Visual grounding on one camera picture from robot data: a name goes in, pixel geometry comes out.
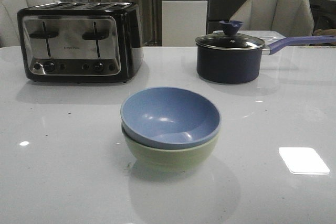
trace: white cabinet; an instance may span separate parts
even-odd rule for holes
[[[207,0],[162,0],[162,45],[195,46],[206,32]]]

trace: bowl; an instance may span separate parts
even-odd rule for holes
[[[202,145],[220,128],[220,114],[207,98],[172,87],[141,90],[120,110],[129,137],[152,148],[180,150]]]
[[[184,172],[196,168],[213,151],[218,133],[204,144],[180,150],[164,150],[148,147],[133,140],[122,129],[126,144],[137,160],[148,168],[161,172]]]

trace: glass lid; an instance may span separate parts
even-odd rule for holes
[[[245,34],[226,35],[223,32],[207,34],[196,38],[196,44],[220,50],[251,50],[263,47],[264,40]]]
[[[196,44],[199,46],[219,49],[219,50],[252,50],[264,46],[264,40],[238,34],[238,30],[243,22],[230,20],[219,22],[223,32],[207,34],[196,38]]]

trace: toaster lever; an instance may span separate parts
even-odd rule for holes
[[[96,33],[84,33],[82,38],[84,40],[102,40],[109,37],[108,31],[100,31]]]
[[[58,36],[58,32],[56,31],[36,31],[32,34],[29,34],[32,39],[51,39]]]

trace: white table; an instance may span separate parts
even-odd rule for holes
[[[128,83],[52,84],[26,79],[19,47],[0,49],[0,223],[335,223],[336,48],[263,56],[240,85],[201,80],[196,47],[144,52]],[[220,109],[219,142],[198,169],[154,172],[128,150],[120,105],[154,86]],[[312,148],[329,171],[294,174],[281,147]]]

